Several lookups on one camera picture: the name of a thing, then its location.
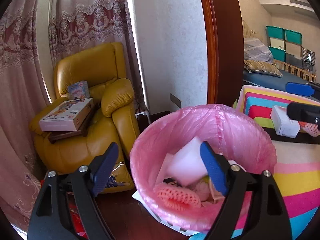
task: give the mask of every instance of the metal screw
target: metal screw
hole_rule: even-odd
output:
[[[80,168],[79,168],[79,171],[80,172],[86,172],[88,170],[88,166],[87,165],[82,165]]]
[[[56,176],[56,172],[55,172],[55,171],[50,171],[50,172],[48,173],[48,177],[49,177],[49,178],[53,178],[54,176]]]
[[[231,166],[231,169],[232,169],[233,171],[239,171],[239,170],[240,170],[240,167],[239,167],[238,165],[232,165],[232,166]]]
[[[266,170],[263,172],[263,175],[266,177],[271,177],[271,172]]]

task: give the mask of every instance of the wall socket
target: wall socket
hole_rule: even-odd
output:
[[[170,100],[173,102],[177,107],[181,108],[181,100],[175,97],[173,94],[170,93]]]

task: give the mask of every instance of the air vent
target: air vent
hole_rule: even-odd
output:
[[[300,15],[304,15],[304,16],[307,16],[307,17],[311,17],[311,18],[313,18],[313,19],[317,19],[316,15],[313,16],[313,15],[311,15],[311,14],[303,13],[303,12],[296,11],[296,10],[294,10],[294,12],[295,12],[296,14],[300,14]]]
[[[301,1],[298,1],[298,0],[290,0],[290,3],[295,3],[295,4],[299,4],[299,5],[303,5],[303,6],[312,8],[312,6],[310,4],[308,4],[306,2],[301,2]]]

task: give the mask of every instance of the wooden bed frame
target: wooden bed frame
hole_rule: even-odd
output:
[[[286,72],[289,72],[295,76],[298,76],[300,78],[303,78],[306,81],[316,81],[316,76],[309,73],[308,71],[305,71],[301,68],[298,68],[296,66],[290,65],[288,63],[282,62],[280,60],[274,59],[273,63],[276,65],[276,68],[284,70]]]

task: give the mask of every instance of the wooden tray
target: wooden tray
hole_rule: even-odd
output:
[[[77,136],[77,135],[82,135],[83,137],[86,137],[88,135],[88,127],[89,127],[90,121],[98,109],[99,109],[99,105],[95,104],[77,131],[52,132],[48,137],[49,141],[51,143],[55,143],[58,140]]]

